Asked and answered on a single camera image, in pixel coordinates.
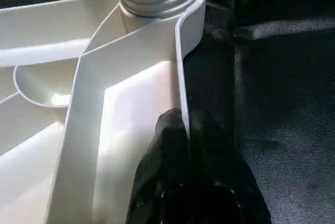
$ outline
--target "black glove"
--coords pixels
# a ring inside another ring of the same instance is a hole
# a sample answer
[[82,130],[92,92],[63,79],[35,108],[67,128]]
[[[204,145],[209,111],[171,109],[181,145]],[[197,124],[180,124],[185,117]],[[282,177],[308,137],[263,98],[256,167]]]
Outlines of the black glove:
[[126,223],[188,223],[191,169],[180,110],[161,115],[155,132],[136,170]]
[[270,224],[256,180],[209,116],[191,116],[191,141],[181,112],[160,116],[156,136],[136,171],[127,224]]

